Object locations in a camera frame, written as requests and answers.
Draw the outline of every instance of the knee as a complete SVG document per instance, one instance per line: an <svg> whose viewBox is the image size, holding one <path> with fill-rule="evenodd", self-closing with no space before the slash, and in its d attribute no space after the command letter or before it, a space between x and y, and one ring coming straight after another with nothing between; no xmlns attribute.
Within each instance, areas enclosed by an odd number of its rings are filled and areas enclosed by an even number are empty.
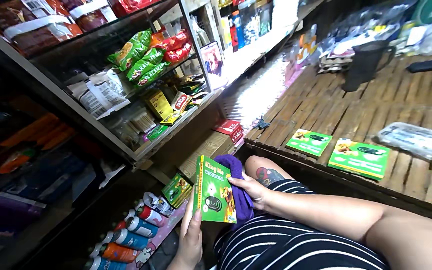
<svg viewBox="0 0 432 270"><path fill-rule="evenodd" d="M259 164L264 164L270 162L269 159L265 158L265 157L260 157L260 156L250 156L247 160L246 163L244 163L244 167L247 169L250 166L256 166L256 168L259 168L261 166L259 166Z"/></svg>

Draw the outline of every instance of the leg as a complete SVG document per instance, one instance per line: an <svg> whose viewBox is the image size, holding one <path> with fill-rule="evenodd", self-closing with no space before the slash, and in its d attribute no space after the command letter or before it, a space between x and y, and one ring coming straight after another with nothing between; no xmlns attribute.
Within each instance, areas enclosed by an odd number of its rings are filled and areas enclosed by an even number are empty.
<svg viewBox="0 0 432 270"><path fill-rule="evenodd" d="M250 156L244 164L244 169L248 176L256 179L265 187L284 179L294 180L276 163L260 156Z"/></svg>

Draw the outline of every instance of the yellow box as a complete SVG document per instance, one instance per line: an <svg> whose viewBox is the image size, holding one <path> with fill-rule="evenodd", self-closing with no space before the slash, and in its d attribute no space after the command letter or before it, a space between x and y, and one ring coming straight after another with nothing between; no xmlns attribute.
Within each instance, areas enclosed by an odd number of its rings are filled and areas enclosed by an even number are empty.
<svg viewBox="0 0 432 270"><path fill-rule="evenodd" d="M160 120L165 119L174 112L161 90L158 90L154 95L147 98L146 103Z"/></svg>

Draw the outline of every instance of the coke box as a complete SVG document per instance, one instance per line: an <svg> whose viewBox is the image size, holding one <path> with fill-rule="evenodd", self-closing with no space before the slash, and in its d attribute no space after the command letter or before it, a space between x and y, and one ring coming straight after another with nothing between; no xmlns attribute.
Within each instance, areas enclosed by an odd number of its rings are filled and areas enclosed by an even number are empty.
<svg viewBox="0 0 432 270"><path fill-rule="evenodd" d="M213 127L213 130L228 135L233 144L244 137L243 127L238 121L223 119Z"/></svg>

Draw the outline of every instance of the wooden platform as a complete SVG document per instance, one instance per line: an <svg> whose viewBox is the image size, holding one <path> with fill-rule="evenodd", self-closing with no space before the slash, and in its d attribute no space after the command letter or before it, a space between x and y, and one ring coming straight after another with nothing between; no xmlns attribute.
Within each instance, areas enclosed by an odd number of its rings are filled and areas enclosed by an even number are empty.
<svg viewBox="0 0 432 270"><path fill-rule="evenodd" d="M432 71L405 70L411 63L431 59L395 58L376 79L351 93L340 88L340 74L316 76L308 67L264 116L271 125L250 131L246 143L432 212L432 162L392 150L380 182L327 167L338 138L375 144L373 137L393 122L432 129ZM285 148L299 128L333 136L320 158Z"/></svg>

